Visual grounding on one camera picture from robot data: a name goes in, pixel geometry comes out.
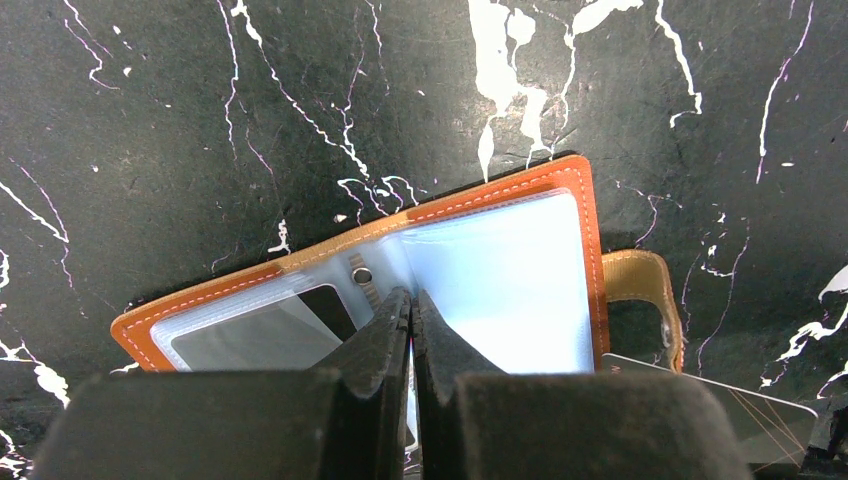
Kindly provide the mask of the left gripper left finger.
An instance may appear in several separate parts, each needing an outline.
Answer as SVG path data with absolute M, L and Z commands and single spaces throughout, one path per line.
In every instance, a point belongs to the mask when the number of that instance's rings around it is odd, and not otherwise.
M 398 479 L 411 297 L 303 371 L 95 376 L 52 424 L 35 479 Z

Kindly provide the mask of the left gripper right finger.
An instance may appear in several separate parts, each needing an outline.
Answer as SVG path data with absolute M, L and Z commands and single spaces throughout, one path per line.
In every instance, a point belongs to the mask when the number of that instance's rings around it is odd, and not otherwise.
M 510 375 L 427 293 L 411 314 L 427 479 L 748 479 L 729 420 L 676 374 Z

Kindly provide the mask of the black credit card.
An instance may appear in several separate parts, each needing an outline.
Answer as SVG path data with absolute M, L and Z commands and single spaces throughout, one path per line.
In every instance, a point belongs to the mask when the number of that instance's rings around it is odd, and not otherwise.
M 757 475 L 800 472 L 818 414 L 811 408 L 695 376 L 722 406 L 739 451 Z
M 356 332 L 336 289 L 253 300 L 182 327 L 168 344 L 188 370 L 303 370 Z

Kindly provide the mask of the brown leather card holder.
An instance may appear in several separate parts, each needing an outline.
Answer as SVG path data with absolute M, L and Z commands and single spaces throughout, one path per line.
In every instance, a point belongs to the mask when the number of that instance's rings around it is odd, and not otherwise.
M 608 304 L 645 301 L 661 314 L 671 370 L 684 365 L 665 261 L 644 250 L 602 251 L 591 168 L 578 155 L 167 295 L 119 316 L 111 334 L 144 370 L 192 371 L 168 344 L 182 327 L 324 284 L 336 289 L 355 333 L 393 289 L 427 293 L 453 331 L 510 373 L 596 370 L 611 349 Z

